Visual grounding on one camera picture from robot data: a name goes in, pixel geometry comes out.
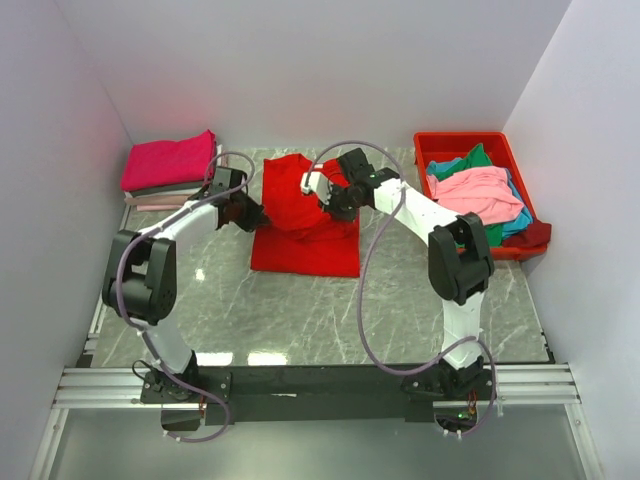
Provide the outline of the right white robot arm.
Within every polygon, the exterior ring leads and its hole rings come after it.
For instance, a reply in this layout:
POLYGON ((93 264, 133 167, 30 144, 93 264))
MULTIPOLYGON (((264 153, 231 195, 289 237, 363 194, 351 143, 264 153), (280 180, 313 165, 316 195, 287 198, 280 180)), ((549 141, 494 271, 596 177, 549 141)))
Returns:
POLYGON ((352 222, 362 207, 386 216, 413 233, 427 248, 428 280, 442 301, 443 343, 428 363, 398 370, 373 363, 386 373, 407 379, 412 391, 430 399, 466 398, 495 382, 485 363, 491 359, 481 342, 481 307, 495 271, 484 225, 474 213, 458 214, 428 199, 405 180, 398 162, 375 168, 364 143, 337 159, 345 185, 330 179, 325 168, 311 166, 300 182, 333 219, 352 222))

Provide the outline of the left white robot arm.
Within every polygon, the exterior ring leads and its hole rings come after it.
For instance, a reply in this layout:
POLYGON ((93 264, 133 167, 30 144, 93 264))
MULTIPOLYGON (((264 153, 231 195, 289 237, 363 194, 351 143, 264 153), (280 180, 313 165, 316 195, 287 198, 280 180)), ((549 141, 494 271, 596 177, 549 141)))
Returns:
POLYGON ((121 230, 112 241, 102 301, 145 344, 152 359, 148 389, 176 402, 189 401, 202 390, 196 353, 172 318, 179 254, 227 224, 251 233, 269 223, 264 207, 247 192, 251 178, 240 169, 216 166, 166 219, 142 230, 121 230))

